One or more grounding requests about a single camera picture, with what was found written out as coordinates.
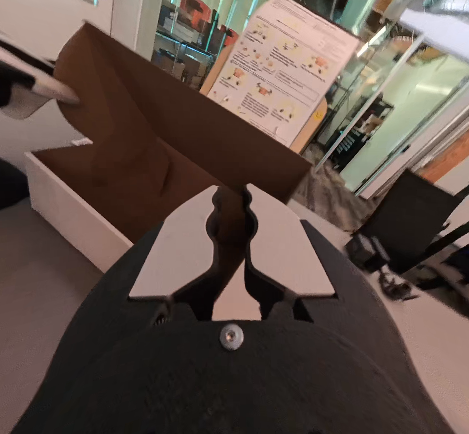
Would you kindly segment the white cardboard box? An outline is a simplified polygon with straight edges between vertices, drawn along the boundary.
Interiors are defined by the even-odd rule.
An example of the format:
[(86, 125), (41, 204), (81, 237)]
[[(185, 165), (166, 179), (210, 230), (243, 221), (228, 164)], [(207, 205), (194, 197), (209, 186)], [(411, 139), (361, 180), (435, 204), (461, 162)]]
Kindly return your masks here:
[(92, 144), (25, 154), (32, 208), (100, 271), (206, 188), (254, 184), (288, 202), (310, 163), (86, 22), (54, 75), (78, 105), (63, 117)]

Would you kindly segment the printed instruction poster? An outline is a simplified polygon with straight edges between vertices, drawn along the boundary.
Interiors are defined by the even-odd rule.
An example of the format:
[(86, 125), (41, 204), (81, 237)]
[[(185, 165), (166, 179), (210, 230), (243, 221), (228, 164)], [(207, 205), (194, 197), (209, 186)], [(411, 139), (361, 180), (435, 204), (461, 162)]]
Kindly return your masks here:
[(294, 0), (267, 0), (234, 43), (208, 98), (290, 148), (359, 44)]

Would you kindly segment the black box-shaped device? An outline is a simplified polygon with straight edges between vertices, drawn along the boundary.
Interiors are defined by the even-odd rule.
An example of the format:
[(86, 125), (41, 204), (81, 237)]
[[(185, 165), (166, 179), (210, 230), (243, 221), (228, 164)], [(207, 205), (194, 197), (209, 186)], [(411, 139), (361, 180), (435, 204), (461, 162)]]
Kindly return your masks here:
[(345, 251), (356, 267), (368, 273), (377, 272), (390, 262), (390, 256), (377, 237), (357, 233), (346, 243)]

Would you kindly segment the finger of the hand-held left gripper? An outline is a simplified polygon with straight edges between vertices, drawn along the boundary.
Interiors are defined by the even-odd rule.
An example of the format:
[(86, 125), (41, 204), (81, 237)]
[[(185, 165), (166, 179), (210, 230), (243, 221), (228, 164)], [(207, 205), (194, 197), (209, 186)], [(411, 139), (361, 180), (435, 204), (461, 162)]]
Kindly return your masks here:
[(14, 89), (46, 100), (79, 103), (76, 93), (54, 77), (53, 63), (17, 46), (0, 48), (0, 82), (1, 106), (11, 105)]
[(30, 91), (11, 91), (9, 101), (0, 108), (0, 111), (11, 119), (24, 120), (49, 101), (49, 98)]

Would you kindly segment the small black clamp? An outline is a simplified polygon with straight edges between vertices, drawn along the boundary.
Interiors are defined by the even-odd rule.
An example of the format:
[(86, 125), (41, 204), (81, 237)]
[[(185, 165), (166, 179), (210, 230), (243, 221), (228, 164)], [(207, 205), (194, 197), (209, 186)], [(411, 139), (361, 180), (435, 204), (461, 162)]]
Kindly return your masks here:
[(378, 283), (383, 294), (391, 301), (405, 302), (419, 298), (412, 286), (394, 273), (380, 272)]

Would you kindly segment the storage shelf with boxes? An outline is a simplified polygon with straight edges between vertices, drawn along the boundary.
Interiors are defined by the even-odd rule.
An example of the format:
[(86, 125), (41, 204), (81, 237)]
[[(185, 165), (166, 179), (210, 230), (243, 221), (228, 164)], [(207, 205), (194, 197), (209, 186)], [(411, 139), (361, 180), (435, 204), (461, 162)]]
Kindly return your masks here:
[(219, 23), (219, 13), (201, 0), (162, 0), (151, 63), (199, 91), (222, 49), (238, 33)]

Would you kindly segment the black office chair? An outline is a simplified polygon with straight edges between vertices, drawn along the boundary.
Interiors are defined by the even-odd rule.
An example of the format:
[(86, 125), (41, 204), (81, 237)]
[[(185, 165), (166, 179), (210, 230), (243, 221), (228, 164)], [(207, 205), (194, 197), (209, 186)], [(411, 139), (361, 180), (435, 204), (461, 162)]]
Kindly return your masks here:
[(406, 169), (354, 235), (376, 237), (402, 274), (424, 258), (450, 215), (468, 196), (468, 187), (452, 195)]

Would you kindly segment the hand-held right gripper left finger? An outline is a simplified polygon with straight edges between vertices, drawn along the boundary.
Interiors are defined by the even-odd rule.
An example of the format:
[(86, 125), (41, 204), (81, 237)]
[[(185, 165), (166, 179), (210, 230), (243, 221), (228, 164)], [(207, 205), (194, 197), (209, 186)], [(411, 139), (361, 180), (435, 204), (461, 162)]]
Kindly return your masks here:
[(129, 291), (130, 301), (187, 304), (211, 320), (214, 304), (243, 261), (243, 197), (210, 186), (163, 221)]

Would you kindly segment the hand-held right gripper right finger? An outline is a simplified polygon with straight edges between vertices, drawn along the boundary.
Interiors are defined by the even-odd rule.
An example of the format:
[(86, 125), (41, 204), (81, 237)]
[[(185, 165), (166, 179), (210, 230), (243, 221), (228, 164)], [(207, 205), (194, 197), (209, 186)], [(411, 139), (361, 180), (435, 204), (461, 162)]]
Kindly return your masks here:
[(305, 225), (283, 202), (253, 184), (243, 191), (248, 242), (244, 283), (266, 320), (278, 303), (300, 316), (304, 299), (335, 296)]

